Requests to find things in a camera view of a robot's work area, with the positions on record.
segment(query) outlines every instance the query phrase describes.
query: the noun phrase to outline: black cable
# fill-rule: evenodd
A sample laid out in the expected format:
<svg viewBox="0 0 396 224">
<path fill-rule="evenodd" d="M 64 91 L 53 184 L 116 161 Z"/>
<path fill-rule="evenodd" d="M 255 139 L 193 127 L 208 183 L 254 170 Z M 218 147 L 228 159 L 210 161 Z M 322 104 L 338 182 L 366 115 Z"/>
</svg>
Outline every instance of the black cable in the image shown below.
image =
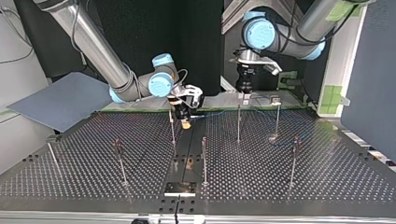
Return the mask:
<svg viewBox="0 0 396 224">
<path fill-rule="evenodd" d="M 308 93 L 308 91 L 306 90 L 306 87 L 305 87 L 305 85 L 304 85 L 304 83 L 303 83 L 303 80 L 302 80 L 301 78 L 300 78 L 300 82 L 301 82 L 301 86 L 302 86 L 303 89 L 304 89 L 305 94 L 308 96 L 308 100 L 310 100 L 310 101 L 312 102 L 312 105 L 314 105 L 315 109 L 318 110 L 317 104 L 315 103 L 314 99 L 309 95 L 309 93 Z"/>
<path fill-rule="evenodd" d="M 74 48 L 76 51 L 82 53 L 82 52 L 81 52 L 81 49 L 79 49 L 79 47 L 77 47 L 77 45 L 76 45 L 76 40 L 75 40 L 76 25 L 77 25 L 77 22 L 78 22 L 78 15 L 79 15 L 79 11 L 80 11 L 79 0 L 75 0 L 75 4 L 76 4 L 77 9 L 76 9 L 76 16 L 75 16 L 75 18 L 73 19 L 73 23 L 72 23 L 71 41 L 72 41 L 72 46 L 73 46 L 73 48 Z"/>
<path fill-rule="evenodd" d="M 343 26 L 346 24 L 347 20 L 352 16 L 352 14 L 353 14 L 353 12 L 356 10 L 356 8 L 358 8 L 358 5 L 355 5 L 355 6 L 353 6 L 352 9 L 350 9 L 350 11 L 348 12 L 348 14 L 346 15 L 346 17 L 344 18 L 343 22 L 338 26 L 338 28 L 337 28 L 334 32 L 332 32 L 332 34 L 331 34 L 330 36 L 328 36 L 327 38 L 325 38 L 324 40 L 321 40 L 321 41 L 312 41 L 312 40 L 308 40 L 308 39 L 306 39 L 305 37 L 303 37 L 303 36 L 300 34 L 300 32 L 298 31 L 298 29 L 296 29 L 296 33 L 297 33 L 297 35 L 298 35 L 303 41 L 305 41 L 305 42 L 312 43 L 312 44 L 320 44 L 320 43 L 322 43 L 322 42 L 324 42 L 324 41 L 326 41 L 326 40 L 329 40 L 329 39 L 333 38 L 333 37 L 341 30 L 341 28 L 343 28 Z"/>
<path fill-rule="evenodd" d="M 355 5 L 355 6 L 349 11 L 349 13 L 347 14 L 347 16 L 344 18 L 343 22 L 340 24 L 340 26 L 339 26 L 334 32 L 332 32 L 328 37 L 326 37 L 326 38 L 324 38 L 323 40 L 320 40 L 320 41 L 310 41 L 310 40 L 305 39 L 303 36 L 301 36 L 301 35 L 299 34 L 298 29 L 296 28 L 296 33 L 297 33 L 297 35 L 298 35 L 302 40 L 308 42 L 308 43 L 299 43 L 299 42 L 297 42 L 297 41 L 295 41 L 295 40 L 293 40 L 293 39 L 288 38 L 286 35 L 284 35 L 284 34 L 279 30 L 279 28 L 277 27 L 277 24 L 276 24 L 274 27 L 275 27 L 275 29 L 276 29 L 276 32 L 277 32 L 279 35 L 283 36 L 285 39 L 288 39 L 289 42 L 291 42 L 291 43 L 294 43 L 294 44 L 296 44 L 296 45 L 301 45 L 301 46 L 315 46 L 315 45 L 318 45 L 318 44 L 320 44 L 320 43 L 323 43 L 323 42 L 326 42 L 326 41 L 332 39 L 332 38 L 341 30 L 341 28 L 344 27 L 345 23 L 347 22 L 347 20 L 350 18 L 350 16 L 353 14 L 353 12 L 355 11 L 355 9 L 356 9 L 357 7 L 358 7 L 358 5 Z"/>
<path fill-rule="evenodd" d="M 2 61 L 2 62 L 0 62 L 0 63 L 15 63 L 15 62 L 17 62 L 17 61 L 20 61 L 20 60 L 23 60 L 23 59 L 29 57 L 29 56 L 32 54 L 32 52 L 33 52 L 33 48 L 30 48 L 29 53 L 26 54 L 25 56 L 21 57 L 21 58 L 9 60 L 9 61 Z"/>
<path fill-rule="evenodd" d="M 294 24 L 294 16 L 296 14 L 296 8 L 297 8 L 297 0 L 294 1 L 294 5 L 293 5 L 293 11 L 291 12 L 291 22 L 290 22 L 290 27 L 293 28 L 293 24 Z M 288 38 L 286 38 L 285 43 L 283 44 L 282 50 L 280 51 L 280 53 L 282 53 L 283 51 L 285 51 L 286 47 L 289 44 L 289 40 L 291 37 L 291 29 L 288 29 Z"/>
</svg>

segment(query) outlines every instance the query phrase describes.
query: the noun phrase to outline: white panel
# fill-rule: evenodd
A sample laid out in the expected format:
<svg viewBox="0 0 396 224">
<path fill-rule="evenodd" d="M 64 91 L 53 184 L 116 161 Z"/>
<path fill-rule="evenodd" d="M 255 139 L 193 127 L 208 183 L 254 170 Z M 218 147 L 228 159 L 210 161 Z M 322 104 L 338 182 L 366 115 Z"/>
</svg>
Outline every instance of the white panel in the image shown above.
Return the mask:
<svg viewBox="0 0 396 224">
<path fill-rule="evenodd" d="M 1 6 L 15 9 L 12 0 L 0 0 Z M 22 36 L 21 22 L 9 16 Z M 0 15 L 0 62 L 18 59 L 29 53 L 30 47 L 18 38 Z M 28 58 L 15 63 L 0 63 L 0 108 L 48 86 L 45 74 L 33 52 Z"/>
<path fill-rule="evenodd" d="M 341 91 L 341 95 L 344 97 L 347 95 L 347 87 L 349 85 L 353 63 L 355 62 L 356 51 L 361 37 L 361 27 L 364 22 L 366 10 L 367 7 L 364 7 L 361 10 L 361 15 L 359 17 L 350 17 L 340 32 L 332 38 L 329 60 L 327 61 L 318 102 L 318 111 L 320 111 L 325 86 L 342 86 L 343 89 Z M 340 118 L 342 109 L 343 107 L 339 105 L 335 115 L 319 115 L 321 117 Z"/>
<path fill-rule="evenodd" d="M 0 0 L 0 6 L 15 9 L 13 0 Z M 21 22 L 14 16 L 9 17 L 25 36 Z M 0 62 L 18 59 L 29 51 L 30 48 L 0 15 Z M 53 134 L 52 129 L 23 116 L 4 114 L 7 105 L 47 86 L 45 74 L 34 52 L 15 63 L 0 63 L 0 174 L 41 148 L 46 138 Z"/>
<path fill-rule="evenodd" d="M 0 123 L 0 174 L 46 144 L 49 129 L 21 115 Z"/>
</svg>

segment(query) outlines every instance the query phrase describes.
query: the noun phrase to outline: green tape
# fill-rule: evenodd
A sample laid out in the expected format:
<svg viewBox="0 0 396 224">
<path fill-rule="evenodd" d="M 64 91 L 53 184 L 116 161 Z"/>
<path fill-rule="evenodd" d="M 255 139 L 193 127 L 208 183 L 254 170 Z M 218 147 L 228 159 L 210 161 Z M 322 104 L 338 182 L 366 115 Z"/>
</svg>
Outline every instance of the green tape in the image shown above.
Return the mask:
<svg viewBox="0 0 396 224">
<path fill-rule="evenodd" d="M 0 116 L 4 116 L 7 114 L 17 114 L 17 113 L 15 113 L 13 110 L 5 110 L 3 112 L 0 112 Z"/>
<path fill-rule="evenodd" d="M 326 21 L 340 21 L 343 19 L 355 5 L 347 1 L 339 1 L 327 16 Z M 361 7 L 355 9 L 351 16 L 359 16 Z"/>
<path fill-rule="evenodd" d="M 337 108 L 341 104 L 341 90 L 342 86 L 327 85 L 324 87 L 321 105 L 319 109 L 320 114 L 336 114 Z"/>
</svg>

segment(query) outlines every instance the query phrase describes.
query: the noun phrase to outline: metal table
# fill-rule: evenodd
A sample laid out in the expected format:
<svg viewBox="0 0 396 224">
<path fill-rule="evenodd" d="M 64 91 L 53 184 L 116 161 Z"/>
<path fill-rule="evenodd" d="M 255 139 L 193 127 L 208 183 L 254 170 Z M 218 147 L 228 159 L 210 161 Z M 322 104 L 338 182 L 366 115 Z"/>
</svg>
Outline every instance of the metal table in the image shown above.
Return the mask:
<svg viewBox="0 0 396 224">
<path fill-rule="evenodd" d="M 176 123 L 174 147 L 167 113 L 95 114 L 52 144 L 57 162 L 43 147 L 0 176 L 0 219 L 21 211 L 396 218 L 396 174 L 310 110 L 282 110 L 275 142 L 275 111 L 242 111 L 240 125 L 238 144 L 235 111 L 207 113 L 187 131 Z M 290 186 L 296 135 L 302 143 Z M 113 152 L 117 138 L 128 186 Z M 165 197 L 175 182 L 194 182 L 195 196 Z"/>
</svg>

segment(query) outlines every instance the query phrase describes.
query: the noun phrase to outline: metal bracket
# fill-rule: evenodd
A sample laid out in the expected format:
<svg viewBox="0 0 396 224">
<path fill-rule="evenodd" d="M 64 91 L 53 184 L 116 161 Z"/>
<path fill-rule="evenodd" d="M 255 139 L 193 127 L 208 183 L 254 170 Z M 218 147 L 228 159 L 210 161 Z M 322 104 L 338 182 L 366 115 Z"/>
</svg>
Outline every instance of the metal bracket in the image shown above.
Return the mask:
<svg viewBox="0 0 396 224">
<path fill-rule="evenodd" d="M 345 96 L 341 96 L 341 105 L 350 106 L 350 100 Z"/>
<path fill-rule="evenodd" d="M 193 182 L 167 183 L 165 197 L 195 197 L 197 184 Z"/>
<path fill-rule="evenodd" d="M 294 2 L 295 0 L 233 0 L 222 15 L 221 33 L 223 35 L 227 33 L 244 17 L 245 13 L 255 7 L 270 7 L 285 21 L 290 22 Z M 303 15 L 303 12 L 297 7 L 294 24 L 298 24 Z"/>
</svg>

